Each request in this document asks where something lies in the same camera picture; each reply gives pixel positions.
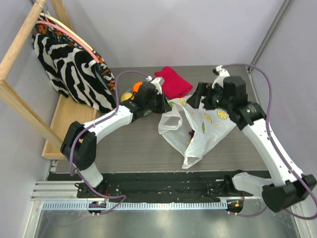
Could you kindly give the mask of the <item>white lemon print plastic bag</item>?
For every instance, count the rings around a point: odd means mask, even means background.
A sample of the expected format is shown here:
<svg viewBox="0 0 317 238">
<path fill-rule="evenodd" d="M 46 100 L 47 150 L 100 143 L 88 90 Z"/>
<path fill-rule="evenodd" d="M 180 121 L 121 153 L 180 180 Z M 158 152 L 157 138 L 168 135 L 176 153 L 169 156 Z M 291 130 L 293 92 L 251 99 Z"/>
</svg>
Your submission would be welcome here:
<svg viewBox="0 0 317 238">
<path fill-rule="evenodd" d="M 161 115 L 158 133 L 184 158 L 182 169 L 189 169 L 203 159 L 236 126 L 225 110 L 205 110 L 203 104 L 193 109 L 189 96 L 168 101 L 171 111 Z M 195 131 L 190 138 L 189 132 Z"/>
</svg>

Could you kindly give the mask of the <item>dark purple grape bunch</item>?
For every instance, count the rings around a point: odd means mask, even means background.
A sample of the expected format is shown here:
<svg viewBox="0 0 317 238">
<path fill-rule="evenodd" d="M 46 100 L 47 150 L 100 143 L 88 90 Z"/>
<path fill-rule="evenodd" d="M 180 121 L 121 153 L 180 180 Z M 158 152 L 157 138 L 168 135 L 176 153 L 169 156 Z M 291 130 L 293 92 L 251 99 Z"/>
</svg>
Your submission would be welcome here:
<svg viewBox="0 0 317 238">
<path fill-rule="evenodd" d="M 188 134 L 189 134 L 190 138 L 193 138 L 193 137 L 194 137 L 194 134 L 195 134 L 195 131 L 194 131 L 194 130 L 191 130 Z"/>
</svg>

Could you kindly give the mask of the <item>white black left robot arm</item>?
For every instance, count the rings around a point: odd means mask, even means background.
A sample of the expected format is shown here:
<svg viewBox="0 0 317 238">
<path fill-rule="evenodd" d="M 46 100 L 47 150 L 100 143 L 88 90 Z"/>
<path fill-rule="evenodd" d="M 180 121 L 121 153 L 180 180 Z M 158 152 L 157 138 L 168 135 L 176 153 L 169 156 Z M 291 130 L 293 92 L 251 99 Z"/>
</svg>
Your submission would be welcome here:
<svg viewBox="0 0 317 238">
<path fill-rule="evenodd" d="M 104 178 L 95 164 L 97 144 L 115 130 L 149 113 L 170 112 L 171 106 L 162 91 L 162 83 L 161 77 L 143 82 L 134 98 L 121 102 L 113 112 L 84 124 L 75 121 L 69 126 L 60 151 L 89 184 L 88 192 L 93 197 L 102 197 L 106 190 L 102 183 Z"/>
</svg>

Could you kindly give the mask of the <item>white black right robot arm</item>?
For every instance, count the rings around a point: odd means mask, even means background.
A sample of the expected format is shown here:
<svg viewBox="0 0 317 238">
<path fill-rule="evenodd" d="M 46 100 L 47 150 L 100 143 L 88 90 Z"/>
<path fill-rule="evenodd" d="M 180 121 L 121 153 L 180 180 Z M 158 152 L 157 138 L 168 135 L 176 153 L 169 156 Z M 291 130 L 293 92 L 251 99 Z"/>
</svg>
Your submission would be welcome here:
<svg viewBox="0 0 317 238">
<path fill-rule="evenodd" d="M 225 176 L 224 191 L 234 196 L 240 191 L 261 197 L 273 212 L 280 212 L 305 200 L 317 180 L 305 175 L 278 143 L 262 107 L 248 100 L 246 83 L 240 76 L 218 77 L 214 83 L 199 83 L 187 104 L 197 109 L 221 109 L 252 142 L 264 161 L 270 178 L 237 170 Z"/>
</svg>

